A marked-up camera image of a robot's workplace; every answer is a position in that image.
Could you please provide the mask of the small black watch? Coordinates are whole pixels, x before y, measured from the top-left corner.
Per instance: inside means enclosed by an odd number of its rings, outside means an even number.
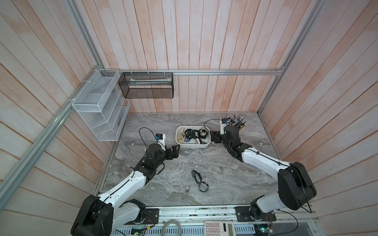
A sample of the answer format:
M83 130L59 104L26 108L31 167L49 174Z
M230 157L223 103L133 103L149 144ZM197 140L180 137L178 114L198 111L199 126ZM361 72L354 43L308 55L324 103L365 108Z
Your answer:
M198 186L200 192L205 193L209 190L209 185L205 182L201 182Z

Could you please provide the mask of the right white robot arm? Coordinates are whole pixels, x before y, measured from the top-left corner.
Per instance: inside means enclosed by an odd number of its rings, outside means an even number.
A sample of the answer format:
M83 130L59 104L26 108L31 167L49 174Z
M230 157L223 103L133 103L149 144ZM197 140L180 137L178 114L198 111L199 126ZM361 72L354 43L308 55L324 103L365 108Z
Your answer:
M233 158L262 170L277 181L276 193L260 196L251 202L253 218L284 207L298 210L316 197L317 190L303 164L278 160L241 142L238 129L231 125L218 132L212 131L211 135L212 140L223 144Z

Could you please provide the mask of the black chunky watch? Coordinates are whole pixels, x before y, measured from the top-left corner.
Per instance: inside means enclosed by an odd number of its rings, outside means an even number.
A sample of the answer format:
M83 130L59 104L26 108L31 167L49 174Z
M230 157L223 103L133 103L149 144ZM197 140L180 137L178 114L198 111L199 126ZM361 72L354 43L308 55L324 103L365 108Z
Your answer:
M184 132L185 142L189 142L191 139L197 139L198 138L197 133L198 133L197 130L186 129Z

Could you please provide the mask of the gold metal watch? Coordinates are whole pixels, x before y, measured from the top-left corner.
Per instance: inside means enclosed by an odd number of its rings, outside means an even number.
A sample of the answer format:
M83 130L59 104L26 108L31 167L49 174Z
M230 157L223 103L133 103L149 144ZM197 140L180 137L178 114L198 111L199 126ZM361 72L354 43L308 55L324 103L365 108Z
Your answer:
M200 130L199 130L199 137L201 139L205 139L208 135L208 130L205 128L205 127L202 127Z

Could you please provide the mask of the silver metal watch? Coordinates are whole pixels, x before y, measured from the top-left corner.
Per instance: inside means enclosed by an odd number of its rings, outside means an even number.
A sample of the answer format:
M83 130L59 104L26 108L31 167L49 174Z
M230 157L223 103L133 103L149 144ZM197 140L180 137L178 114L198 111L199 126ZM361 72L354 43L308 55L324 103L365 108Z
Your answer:
M185 191L183 192L183 195L182 195L183 200L186 198L186 195L189 192L190 188L191 187L189 185L185 186Z

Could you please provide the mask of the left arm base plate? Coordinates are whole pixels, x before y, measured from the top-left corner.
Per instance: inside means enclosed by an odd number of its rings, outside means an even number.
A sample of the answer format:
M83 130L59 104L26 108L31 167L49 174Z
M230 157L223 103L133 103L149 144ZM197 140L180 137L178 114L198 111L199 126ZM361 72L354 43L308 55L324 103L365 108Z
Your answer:
M158 208L147 208L140 211L139 215L134 221L129 221L125 225L156 225L159 220L159 209Z

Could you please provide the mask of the beige band watch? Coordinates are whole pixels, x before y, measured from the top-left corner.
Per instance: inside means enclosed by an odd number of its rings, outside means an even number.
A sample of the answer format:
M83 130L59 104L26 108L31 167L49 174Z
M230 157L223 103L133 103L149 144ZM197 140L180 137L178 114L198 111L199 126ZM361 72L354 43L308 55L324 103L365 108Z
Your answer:
M179 133L179 135L177 136L177 142L178 142L179 144L184 144L184 143L185 143L185 138L186 138L185 133L184 133L184 132L181 132L181 133Z

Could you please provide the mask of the white plastic storage box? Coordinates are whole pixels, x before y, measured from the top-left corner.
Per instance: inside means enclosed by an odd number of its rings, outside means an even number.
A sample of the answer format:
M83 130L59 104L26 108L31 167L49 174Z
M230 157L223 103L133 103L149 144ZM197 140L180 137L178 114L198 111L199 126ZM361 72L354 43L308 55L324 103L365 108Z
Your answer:
M200 126L200 125L182 125L182 126L179 126L177 129L176 129L176 134L175 134L175 141L177 144L179 144L177 142L177 136L179 135L179 133L181 132L185 132L186 129L193 129L193 130L197 130L198 133L198 137L199 137L199 130L202 128L203 126ZM210 131L209 129L208 130L208 135L207 135L207 140L208 140L208 144L206 145L199 145L197 144L197 141L196 139L191 139L189 142L185 142L184 144L179 144L180 147L182 148L207 148L211 142L211 134L210 134Z

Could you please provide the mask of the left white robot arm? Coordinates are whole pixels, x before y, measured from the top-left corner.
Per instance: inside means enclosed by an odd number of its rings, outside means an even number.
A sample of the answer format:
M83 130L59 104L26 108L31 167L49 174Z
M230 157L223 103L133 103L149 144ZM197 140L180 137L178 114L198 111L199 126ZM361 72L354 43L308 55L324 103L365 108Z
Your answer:
M148 146L143 158L132 173L114 188L98 196L88 196L73 223L73 236L109 236L128 222L139 218L145 221L141 211L145 205L138 200L128 200L137 190L144 187L166 160L178 158L180 145L168 148L158 143Z

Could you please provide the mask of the black strap watch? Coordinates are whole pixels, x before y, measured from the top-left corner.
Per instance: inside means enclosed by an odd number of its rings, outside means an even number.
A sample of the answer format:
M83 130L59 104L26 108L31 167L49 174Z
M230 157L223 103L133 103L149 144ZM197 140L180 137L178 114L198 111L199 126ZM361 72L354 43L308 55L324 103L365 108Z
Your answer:
M195 171L195 170L192 170L192 177L195 179L196 183L197 184L201 184L202 183L202 176L199 172Z

